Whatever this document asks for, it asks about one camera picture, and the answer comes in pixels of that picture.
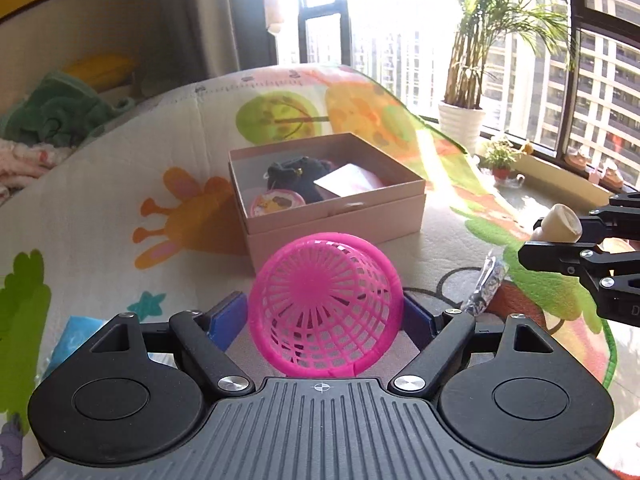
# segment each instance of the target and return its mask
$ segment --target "yellow pillow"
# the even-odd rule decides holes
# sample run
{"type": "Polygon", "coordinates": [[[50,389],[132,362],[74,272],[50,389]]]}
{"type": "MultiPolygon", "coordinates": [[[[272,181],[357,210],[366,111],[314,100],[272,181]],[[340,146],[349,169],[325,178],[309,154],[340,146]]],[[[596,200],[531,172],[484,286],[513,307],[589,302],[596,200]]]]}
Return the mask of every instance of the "yellow pillow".
{"type": "Polygon", "coordinates": [[[105,92],[123,84],[136,69],[136,62],[120,54],[85,57],[63,69],[87,83],[96,92],[105,92]]]}

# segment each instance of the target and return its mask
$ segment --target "play mat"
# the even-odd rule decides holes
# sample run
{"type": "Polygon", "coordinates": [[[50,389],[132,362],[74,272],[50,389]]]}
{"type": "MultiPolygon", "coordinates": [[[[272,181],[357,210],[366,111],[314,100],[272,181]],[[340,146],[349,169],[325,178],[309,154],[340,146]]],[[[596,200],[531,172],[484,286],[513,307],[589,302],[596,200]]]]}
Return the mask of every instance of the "play mat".
{"type": "MultiPolygon", "coordinates": [[[[227,157],[265,142],[348,131],[417,171],[427,181],[422,231],[380,245],[403,285],[455,306],[494,248],[511,281],[490,311],[531,316],[605,386],[612,378],[615,343],[577,279],[521,267],[527,230],[468,156],[352,69],[235,73],[164,94],[106,130],[0,207],[0,480],[41,459],[26,407],[69,316],[129,310],[159,321],[249,291],[227,157]]],[[[401,333],[365,375],[388,380],[416,352],[401,333]]],[[[246,328],[228,353],[257,383],[277,375],[246,328]]]]}

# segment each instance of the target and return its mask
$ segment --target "silver screw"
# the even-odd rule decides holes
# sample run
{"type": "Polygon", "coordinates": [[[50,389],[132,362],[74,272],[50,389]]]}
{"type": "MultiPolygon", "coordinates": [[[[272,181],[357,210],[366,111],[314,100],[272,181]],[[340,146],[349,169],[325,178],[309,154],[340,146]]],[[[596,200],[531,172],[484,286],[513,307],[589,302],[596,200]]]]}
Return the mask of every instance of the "silver screw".
{"type": "Polygon", "coordinates": [[[229,375],[218,381],[218,387],[226,392],[240,392],[249,387],[249,381],[238,375],[229,375]]]}
{"type": "Polygon", "coordinates": [[[394,380],[394,386],[404,392],[417,392],[426,385],[427,383],[424,382],[424,379],[417,375],[401,375],[394,380]]]}

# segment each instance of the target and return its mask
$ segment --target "pink cardboard box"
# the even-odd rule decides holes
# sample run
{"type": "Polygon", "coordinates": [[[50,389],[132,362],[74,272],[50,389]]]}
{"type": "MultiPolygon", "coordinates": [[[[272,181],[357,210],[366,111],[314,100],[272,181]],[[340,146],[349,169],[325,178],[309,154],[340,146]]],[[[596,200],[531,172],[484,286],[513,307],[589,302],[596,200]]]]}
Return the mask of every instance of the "pink cardboard box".
{"type": "Polygon", "coordinates": [[[422,225],[424,180],[353,134],[232,150],[229,172],[256,272],[279,248],[303,236],[339,232],[378,244],[415,233],[422,225]],[[300,156],[330,160],[338,167],[356,164],[375,173],[386,187],[263,216],[249,216],[253,199],[261,190],[266,190],[264,177],[269,165],[300,156]]]}

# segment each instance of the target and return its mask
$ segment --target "pink plastic basket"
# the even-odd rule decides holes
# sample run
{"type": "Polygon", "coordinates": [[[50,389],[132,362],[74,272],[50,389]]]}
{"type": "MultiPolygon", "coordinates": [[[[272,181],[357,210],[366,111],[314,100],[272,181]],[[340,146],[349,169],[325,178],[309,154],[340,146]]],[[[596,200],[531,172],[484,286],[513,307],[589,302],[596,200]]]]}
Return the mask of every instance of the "pink plastic basket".
{"type": "Polygon", "coordinates": [[[351,235],[300,238],[262,267],[249,296],[258,350],[292,377],[353,377],[388,350],[402,321],[388,258],[351,235]]]}

